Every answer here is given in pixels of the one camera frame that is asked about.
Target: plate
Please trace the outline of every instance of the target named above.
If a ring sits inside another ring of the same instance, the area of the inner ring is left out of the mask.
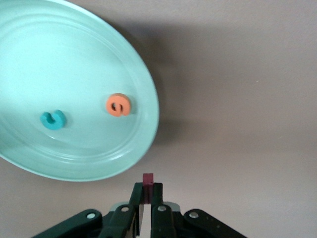
[[[61,0],[0,0],[0,16],[0,156],[67,181],[105,179],[136,164],[155,137],[159,104],[127,40]],[[128,98],[127,116],[107,111],[112,94]],[[57,122],[56,111],[65,124],[45,126],[43,114]]]

